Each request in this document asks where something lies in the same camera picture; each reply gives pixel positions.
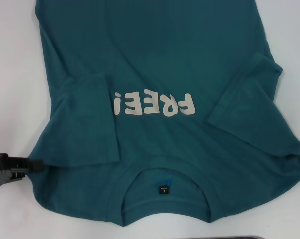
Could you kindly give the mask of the teal t-shirt with beige print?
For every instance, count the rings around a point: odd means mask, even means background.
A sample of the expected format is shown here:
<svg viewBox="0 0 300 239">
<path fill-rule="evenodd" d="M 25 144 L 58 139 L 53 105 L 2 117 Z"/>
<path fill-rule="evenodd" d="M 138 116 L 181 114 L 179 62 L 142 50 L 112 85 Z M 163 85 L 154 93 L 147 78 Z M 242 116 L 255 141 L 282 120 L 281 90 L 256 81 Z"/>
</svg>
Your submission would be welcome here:
<svg viewBox="0 0 300 239">
<path fill-rule="evenodd" d="M 36 200 L 127 226 L 213 222 L 300 181 L 255 0 L 37 0 L 51 115 Z"/>
</svg>

